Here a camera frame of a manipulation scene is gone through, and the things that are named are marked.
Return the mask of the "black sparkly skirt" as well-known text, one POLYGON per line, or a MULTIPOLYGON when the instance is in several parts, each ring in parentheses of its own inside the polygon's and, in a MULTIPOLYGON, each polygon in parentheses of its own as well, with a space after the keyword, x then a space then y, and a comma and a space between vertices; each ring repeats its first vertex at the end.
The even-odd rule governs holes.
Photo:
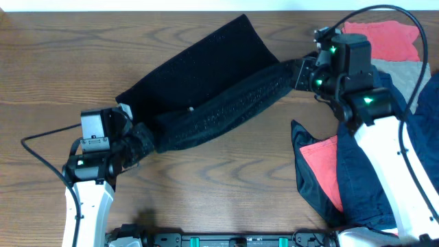
POLYGON ((295 60, 279 61, 244 14, 149 72, 116 97, 133 114, 128 148, 186 150, 217 138, 292 90, 295 60))

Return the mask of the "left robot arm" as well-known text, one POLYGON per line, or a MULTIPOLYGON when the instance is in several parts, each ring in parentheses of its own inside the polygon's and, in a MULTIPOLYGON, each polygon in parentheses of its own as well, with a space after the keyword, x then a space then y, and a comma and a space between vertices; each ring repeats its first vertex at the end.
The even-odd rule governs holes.
POLYGON ((126 104, 85 110, 80 115, 82 137, 72 143, 62 168, 68 182, 63 246, 142 246, 135 225, 111 233, 106 225, 114 201, 117 176, 137 159, 128 148, 132 113, 126 104))

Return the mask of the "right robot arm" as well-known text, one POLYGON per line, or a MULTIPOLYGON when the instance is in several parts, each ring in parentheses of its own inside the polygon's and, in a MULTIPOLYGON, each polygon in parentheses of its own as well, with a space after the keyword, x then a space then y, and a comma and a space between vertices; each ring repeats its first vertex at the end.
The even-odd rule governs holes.
POLYGON ((406 114, 373 85, 371 45, 362 34, 317 30, 318 55, 305 57, 295 89, 311 91, 345 123, 383 187, 397 226, 391 235, 365 226, 334 231, 326 246, 437 246, 438 193, 410 141, 406 114))

